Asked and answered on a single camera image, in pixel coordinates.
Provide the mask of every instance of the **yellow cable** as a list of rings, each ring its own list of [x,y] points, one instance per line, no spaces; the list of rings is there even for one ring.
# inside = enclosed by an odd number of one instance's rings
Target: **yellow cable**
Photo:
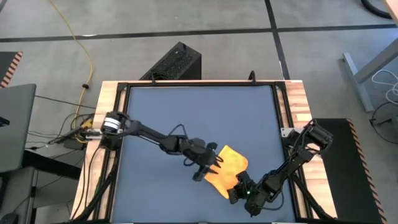
[[[88,53],[88,51],[87,51],[87,49],[85,48],[85,46],[83,46],[83,44],[81,44],[80,41],[76,39],[76,36],[75,36],[75,34],[73,33],[73,30],[72,30],[72,28],[70,27],[70,25],[69,25],[67,19],[63,16],[63,14],[61,13],[61,11],[56,7],[56,5],[54,4],[54,2],[53,2],[52,0],[50,0],[50,3],[51,3],[51,5],[54,7],[54,9],[57,11],[57,13],[60,15],[60,17],[63,19],[63,21],[65,22],[65,24],[67,25],[67,27],[68,27],[68,29],[69,29],[69,31],[70,31],[72,37],[73,37],[73,40],[75,40],[76,43],[78,43],[78,44],[80,45],[80,47],[82,47],[82,49],[83,49],[83,50],[86,52],[86,54],[87,54],[88,61],[89,61],[89,63],[90,63],[90,74],[88,75],[88,78],[87,78],[87,81],[86,81],[86,85],[88,85],[89,82],[91,81],[91,78],[93,77],[93,61],[91,60],[90,54]],[[86,88],[83,87],[83,89],[82,89],[82,91],[81,91],[81,94],[80,94],[80,99],[79,99],[79,103],[78,103],[79,105],[81,105],[81,101],[83,100],[83,97],[84,97],[84,94],[85,94],[85,90],[86,90]],[[77,106],[77,108],[76,108],[76,113],[75,113],[75,122],[74,122],[74,124],[73,124],[73,128],[76,128],[76,126],[77,126],[77,119],[76,119],[76,117],[78,116],[79,111],[80,111],[80,106]],[[76,140],[77,140],[78,142],[82,143],[82,144],[87,143],[87,141],[82,141],[82,140],[78,139],[77,135],[76,135]]]

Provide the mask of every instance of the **orange cloth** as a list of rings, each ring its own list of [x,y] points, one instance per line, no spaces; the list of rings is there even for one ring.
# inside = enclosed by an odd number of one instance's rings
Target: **orange cloth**
[[[207,173],[205,180],[213,184],[224,198],[229,199],[227,190],[232,189],[238,183],[236,174],[248,168],[248,160],[229,146],[224,146],[218,156],[224,160],[224,162],[220,162],[221,168],[211,166],[211,169],[218,174]]]

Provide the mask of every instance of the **table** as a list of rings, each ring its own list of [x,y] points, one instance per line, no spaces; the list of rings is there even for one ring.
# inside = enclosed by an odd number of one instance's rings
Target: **table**
[[[384,2],[390,12],[391,17],[393,20],[395,20],[396,24],[398,24],[398,2],[396,0],[384,0]],[[358,92],[366,112],[374,111],[374,107],[369,94],[366,91],[364,82],[396,57],[398,57],[398,39],[394,40],[360,70],[357,69],[349,53],[343,54],[349,79]]]
[[[307,97],[305,95],[305,90],[304,90],[304,85],[302,81],[300,80],[290,80],[290,81],[280,81],[280,80],[263,80],[267,82],[284,82],[286,85],[286,92],[287,92],[287,98],[289,100],[289,105],[290,105],[290,111],[292,114],[293,122],[295,127],[301,128],[302,126],[306,125],[308,121],[311,120],[311,113],[310,113],[310,108],[308,106],[308,101]],[[93,121],[93,128],[100,128],[102,125],[102,122],[104,120],[104,116],[107,112],[113,110],[114,106],[114,101],[116,97],[116,90],[118,87],[118,83],[150,83],[151,81],[107,81],[103,82],[101,91],[99,93],[99,98],[98,98],[98,103],[97,103],[97,108],[95,111],[95,117]],[[162,80],[158,81],[160,82],[252,82],[250,80],[192,80],[192,81],[182,81],[182,80]],[[124,105],[124,95],[126,94],[125,91],[121,92],[121,100],[119,102],[119,110],[121,111],[123,109]],[[287,110],[284,107],[284,99],[281,94],[281,90],[278,90],[278,98],[279,98],[279,104],[281,107],[281,112],[282,112],[282,118],[284,122],[284,126],[288,126],[288,119],[287,119]],[[86,176],[88,173],[88,164],[93,157],[94,151],[97,149],[98,144],[100,143],[99,140],[93,140],[88,143],[88,147],[86,150],[86,157],[85,157],[85,167],[84,170],[86,172]],[[93,158],[92,162],[92,167],[90,169],[91,174],[90,174],[90,184],[88,188],[88,194],[87,194],[87,203],[89,203],[92,199],[92,197],[95,194],[95,189],[96,185],[98,183],[99,177],[101,175],[101,168],[104,162],[104,150],[99,150],[95,158]],[[110,156],[109,163],[113,163],[113,156],[112,154]],[[305,164],[303,167],[303,171],[305,174],[305,180],[307,183],[307,187],[309,191],[313,194],[317,202],[324,208],[324,210],[329,213],[331,216],[336,217],[336,210],[335,206],[333,204],[333,199],[331,197],[331,192],[329,188],[329,183],[328,179],[326,177],[326,172],[325,172],[325,167],[323,165],[322,159],[319,157],[314,157],[314,159],[309,162],[308,164]],[[87,178],[85,179],[85,187],[88,185]],[[305,213],[305,207],[303,203],[303,197],[299,190],[297,189],[297,197],[299,200],[299,210],[301,213],[302,217],[307,217],[307,214]],[[83,209],[84,206],[80,206],[78,208],[78,204],[80,201],[80,198],[83,194],[83,201],[82,205],[85,204],[85,194],[86,194],[86,188],[83,191],[83,175],[80,176],[80,181],[78,184],[76,196],[75,196],[75,202],[73,204],[73,209],[72,209],[72,215],[75,213],[77,210],[76,216],[79,215]],[[106,201],[105,199],[108,198],[109,194],[109,189],[104,193],[103,199],[101,201],[101,206],[99,210],[99,218],[104,218],[105,217],[105,210],[106,210]]]

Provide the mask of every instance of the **desk leg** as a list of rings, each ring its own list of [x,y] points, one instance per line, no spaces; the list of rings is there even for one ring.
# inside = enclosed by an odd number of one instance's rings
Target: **desk leg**
[[[373,111],[374,108],[369,94],[365,89],[364,82],[396,57],[398,57],[398,39],[393,41],[360,71],[356,68],[351,55],[349,53],[343,54],[349,79],[358,92],[366,112]]]
[[[22,167],[28,166],[75,180],[80,178],[80,168],[25,150]]]

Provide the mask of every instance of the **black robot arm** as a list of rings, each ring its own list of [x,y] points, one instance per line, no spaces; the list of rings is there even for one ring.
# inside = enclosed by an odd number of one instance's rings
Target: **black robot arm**
[[[215,154],[217,144],[214,142],[206,144],[202,139],[189,139],[186,133],[184,135],[174,135],[171,132],[168,135],[164,135],[143,125],[140,121],[129,119],[127,115],[119,112],[106,114],[101,132],[103,133],[101,146],[108,149],[115,148],[117,140],[124,136],[137,136],[158,145],[166,154],[184,155],[192,161],[190,164],[184,162],[184,165],[199,165],[198,171],[193,175],[194,181],[201,181],[208,172],[216,174],[215,171],[210,169],[210,166],[216,165],[220,167],[219,162],[223,161]]]
[[[272,170],[265,174],[261,180],[255,183],[250,179],[246,171],[239,173],[238,184],[233,189],[228,190],[230,203],[236,203],[238,199],[246,199],[244,208],[256,216],[260,214],[266,202],[273,202],[281,193],[283,183],[289,177],[295,175],[295,172],[310,162],[315,154],[321,154],[327,150],[333,141],[333,136],[316,124],[315,120],[309,122],[301,133],[292,131],[284,138],[285,146],[291,148],[290,157],[277,170]],[[320,149],[311,149],[306,145],[314,143]]]

